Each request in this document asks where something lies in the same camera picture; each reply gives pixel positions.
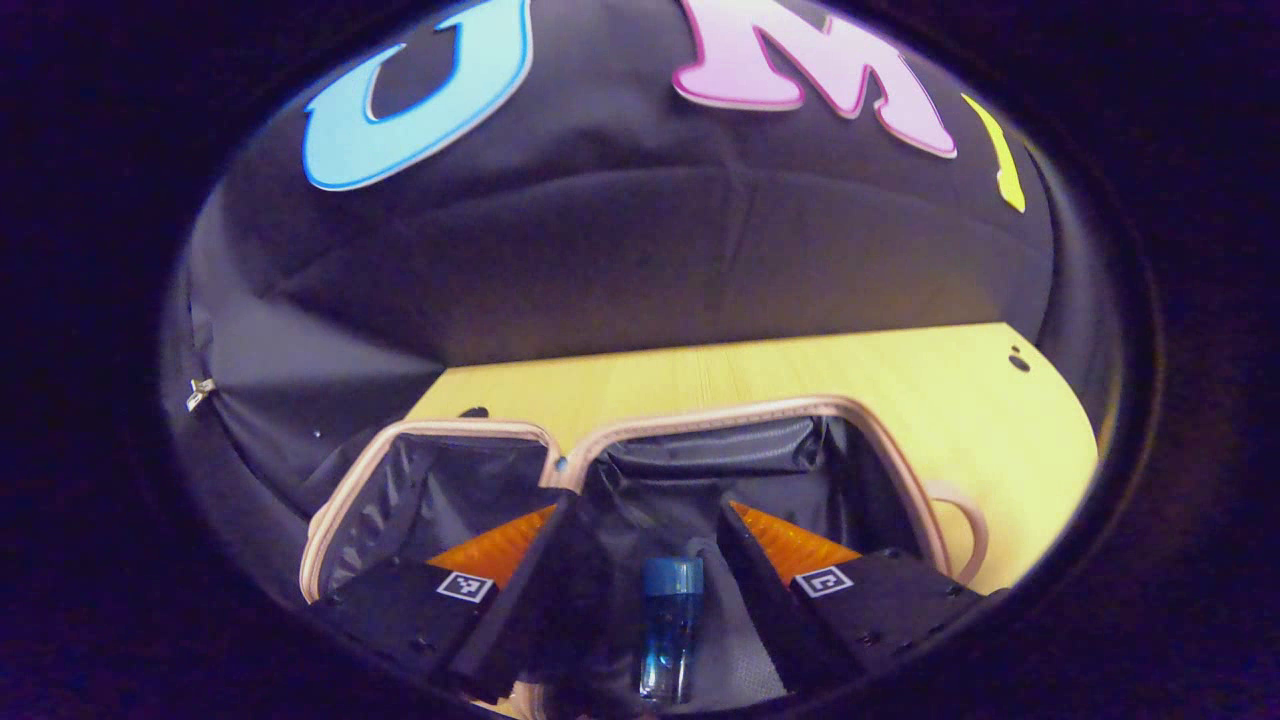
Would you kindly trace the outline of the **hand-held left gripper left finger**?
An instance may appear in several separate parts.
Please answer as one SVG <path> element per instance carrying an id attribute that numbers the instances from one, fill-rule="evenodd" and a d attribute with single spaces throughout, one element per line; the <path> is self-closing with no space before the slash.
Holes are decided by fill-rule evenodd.
<path id="1" fill-rule="evenodd" d="M 570 573 L 552 551 L 575 528 L 576 497 L 550 502 L 430 559 L 407 550 L 324 582 L 307 618 L 343 650 L 425 693 L 512 694 L 554 618 Z"/>

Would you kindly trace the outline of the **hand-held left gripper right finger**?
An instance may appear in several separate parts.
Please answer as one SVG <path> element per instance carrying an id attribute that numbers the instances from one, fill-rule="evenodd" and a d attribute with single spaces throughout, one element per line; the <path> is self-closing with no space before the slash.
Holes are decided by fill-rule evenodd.
<path id="1" fill-rule="evenodd" d="M 859 553 L 739 501 L 721 505 L 716 541 L 791 693 L 890 674 L 986 607 L 910 553 Z"/>

